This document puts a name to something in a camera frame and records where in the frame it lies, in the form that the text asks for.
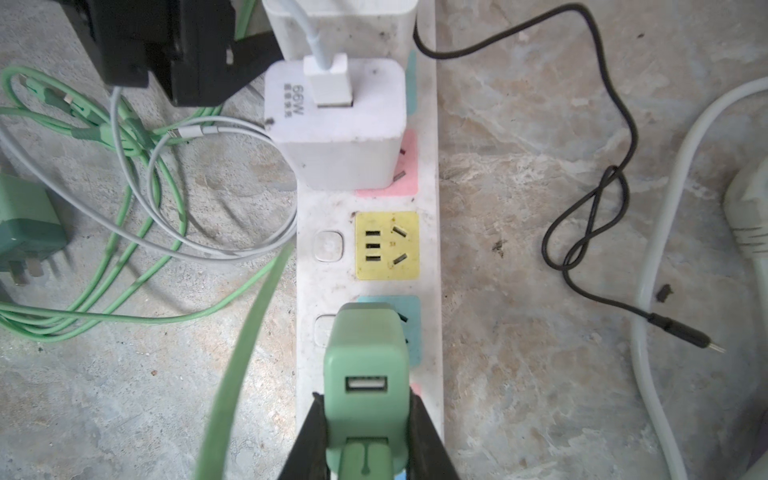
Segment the pink outlet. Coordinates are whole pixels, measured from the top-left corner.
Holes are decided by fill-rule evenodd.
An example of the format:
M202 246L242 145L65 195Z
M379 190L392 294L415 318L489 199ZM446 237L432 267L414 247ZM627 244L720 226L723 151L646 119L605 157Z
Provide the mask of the pink outlet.
M356 190L358 197L409 197L419 192L419 149L415 130L402 136L400 158L395 166L395 179L387 188Z

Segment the white button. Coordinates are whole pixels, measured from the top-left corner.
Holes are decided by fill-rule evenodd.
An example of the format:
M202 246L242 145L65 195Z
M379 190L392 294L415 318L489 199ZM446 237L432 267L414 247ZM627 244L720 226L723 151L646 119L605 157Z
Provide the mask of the white button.
M323 230L315 233L315 258L321 262L338 262L344 253L344 239L339 232Z
M315 345L328 346L328 340L331 338L331 329L336 315L321 315L315 319Z

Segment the black cable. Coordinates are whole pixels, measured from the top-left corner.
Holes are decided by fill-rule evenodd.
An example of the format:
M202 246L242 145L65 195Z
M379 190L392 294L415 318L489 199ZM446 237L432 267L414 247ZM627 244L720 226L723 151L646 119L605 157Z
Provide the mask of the black cable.
M676 320L659 316L655 313L646 312L628 303L619 302L618 300L612 300L609 298L605 298L604 296L599 296L599 295L595 295L594 293L590 293L587 290L584 290L583 288L579 287L579 285L576 285L576 283L571 278L571 270L573 270L576 266L578 266L581 263L581 261L584 259L584 256L587 254L587 249L589 248L589 241L595 238L597 235L600 235L604 231L616 225L616 223L618 223L627 213L627 209L629 208L629 184L627 183L627 178L624 176L624 169L626 168L627 164L629 164L629 161L632 159L634 152L637 150L637 142L639 139L639 134L637 132L637 125L634 123L634 118L632 118L632 114L629 112L629 109L621 100L621 97L619 97L619 94L616 92L616 88L614 88L613 82L611 81L611 76L608 74L608 67L605 61L605 50L603 48L603 39L600 36L600 30L598 29L598 24L594 20L594 17L592 16L592 13L589 11L589 9L585 5L582 5L581 3L566 3L563 5L560 5L559 7L553 8L552 10L545 12L537 17L531 18L526 22L522 22L519 25L516 25L502 32L499 32L496 35L493 35L489 38L486 38L483 41L480 41L479 43L476 43L467 48L462 48L454 51L433 51L427 48L426 45L424 45L424 42L422 41L422 39L419 37L419 27L417 22L417 25L413 30L413 41L415 42L416 47L419 49L419 51L424 55L426 55L427 57L434 58L435 60L451 60L454 58L461 58L461 57L465 57L466 55L471 55L479 50L482 50L485 47L488 47L489 45L496 43L497 41L503 40L507 37L511 37L512 35L515 35L525 30L526 28L530 28L533 25L542 23L543 21L548 20L552 17L555 17L556 15L560 15L561 13L564 13L564 12L577 12L579 15L581 15L584 21L587 22L587 26L589 27L589 32L592 34L592 41L594 42L595 54L598 58L598 69L600 70L600 79L603 81L603 86L605 86L605 91L608 93L608 96L611 97L611 100L614 102L614 105L619 110L619 113L621 113L621 116L624 118L624 121L627 123L627 126L629 127L630 144L629 144L629 149L627 150L627 153L624 155L624 159L621 161L621 163L619 163L619 165L611 165L608 168L606 168L605 172L603 172L603 177L600 179L600 183L592 191L590 191L588 194L584 195L581 199L579 199L575 204L571 205L565 212L563 212L558 218L556 218L554 222L552 222L552 225L549 226L549 228L547 229L547 232L544 234L544 238L541 241L541 255L544 257L544 261L547 263L547 265L549 265L551 268L558 270L562 273L563 279L565 280L566 284L579 295L584 296L595 302L604 303L610 306L616 306L618 308L621 308L629 312L635 313L639 316L642 316L643 318L647 319L650 323L662 328L664 331L672 335L675 335L678 338L681 338L689 343L693 343L694 345L699 346L701 348L706 348L708 346L715 346L710 341L709 336L707 336L706 334L698 330L692 329L689 326L684 325L683 323L677 322ZM600 200L602 198L603 192L605 191L605 188L608 185L612 184L614 181L618 181L619 186L621 187L621 208L619 209L618 213L611 221L607 222L605 225L599 228L594 228L594 222L598 215L598 208L600 207ZM554 233L555 230L557 230L557 228L563 223L563 221L566 218L571 216L576 210L581 208L581 206L586 204L590 199L592 199L592 205L589 212L589 218L587 219L587 227L584 230L584 236L580 238L576 243L574 243L571 249L565 254L565 257L563 258L562 263L554 262L552 258L549 256L549 251L548 251L549 240L551 239L552 234Z

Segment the yellow outlet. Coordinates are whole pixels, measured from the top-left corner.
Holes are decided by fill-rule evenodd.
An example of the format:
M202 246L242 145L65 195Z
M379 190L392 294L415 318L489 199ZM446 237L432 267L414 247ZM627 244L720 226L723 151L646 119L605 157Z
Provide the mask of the yellow outlet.
M419 277L419 214L362 212L355 216L355 265L361 280Z

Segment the cable tip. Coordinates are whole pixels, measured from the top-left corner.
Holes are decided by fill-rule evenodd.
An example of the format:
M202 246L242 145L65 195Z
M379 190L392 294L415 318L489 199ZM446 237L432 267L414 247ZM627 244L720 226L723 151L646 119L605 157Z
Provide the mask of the cable tip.
M716 343L710 342L710 344L707 345L707 348L712 349L718 353L725 353L725 349L722 346L717 345Z

